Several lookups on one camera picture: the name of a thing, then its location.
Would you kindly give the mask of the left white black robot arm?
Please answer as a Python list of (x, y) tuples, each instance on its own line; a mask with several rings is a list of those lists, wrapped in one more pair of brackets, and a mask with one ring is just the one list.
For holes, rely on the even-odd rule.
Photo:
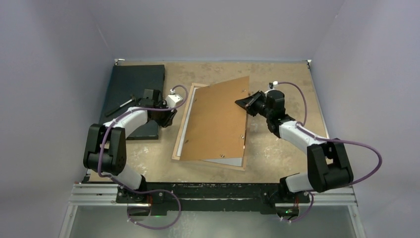
[(177, 108), (184, 102), (174, 89), (166, 98), (159, 90), (147, 89), (123, 114), (103, 124), (92, 124), (84, 151), (84, 167), (129, 190), (128, 196), (134, 202), (145, 201), (146, 179), (127, 165), (127, 137), (151, 121), (163, 128), (171, 126)]

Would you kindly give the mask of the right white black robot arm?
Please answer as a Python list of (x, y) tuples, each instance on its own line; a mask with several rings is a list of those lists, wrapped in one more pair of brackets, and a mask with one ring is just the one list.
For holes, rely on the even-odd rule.
[(324, 192), (353, 182), (353, 171), (342, 141), (331, 142), (301, 126), (286, 113), (285, 96), (281, 91), (258, 91), (236, 100), (235, 104), (253, 117), (263, 116), (271, 133), (307, 156), (307, 172), (279, 180), (278, 195), (281, 200), (289, 202), (301, 191)]

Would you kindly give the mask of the printed photo with white border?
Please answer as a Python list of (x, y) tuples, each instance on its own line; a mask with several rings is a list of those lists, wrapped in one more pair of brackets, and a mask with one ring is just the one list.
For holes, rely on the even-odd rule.
[(208, 160), (202, 160), (202, 161), (212, 161), (212, 162), (221, 163), (221, 164), (231, 164), (234, 166), (241, 165), (241, 162), (239, 162), (237, 158), (225, 158), (225, 157), (222, 157), (222, 155), (220, 156), (219, 159), (208, 159)]

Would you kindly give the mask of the wooden picture frame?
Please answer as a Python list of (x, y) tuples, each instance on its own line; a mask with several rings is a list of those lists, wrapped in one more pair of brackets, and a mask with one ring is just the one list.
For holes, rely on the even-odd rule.
[[(200, 83), (192, 83), (191, 85), (189, 95), (185, 101), (186, 104), (185, 104), (184, 113), (181, 119), (181, 125), (179, 128), (177, 137), (176, 137), (175, 146), (174, 146), (172, 156), (171, 156), (171, 159), (174, 161), (181, 161), (180, 160), (180, 154), (182, 150), (181, 147), (183, 145), (183, 141), (185, 138), (185, 132), (186, 132), (188, 119), (189, 119), (189, 115), (191, 111), (192, 99), (194, 98), (195, 91), (198, 88), (207, 87), (207, 86), (208, 85), (206, 84), (200, 84)], [(195, 164), (195, 165), (200, 165), (200, 166), (209, 166), (209, 167), (214, 167), (214, 168), (231, 169), (231, 170), (236, 170), (236, 171), (244, 171), (246, 168), (246, 162), (247, 162), (246, 158), (244, 157), (237, 158), (237, 160), (241, 162), (240, 166), (234, 166), (231, 164), (221, 164), (221, 163), (216, 163), (212, 161), (202, 161), (202, 160), (184, 161), (184, 163), (190, 163), (190, 164)]]

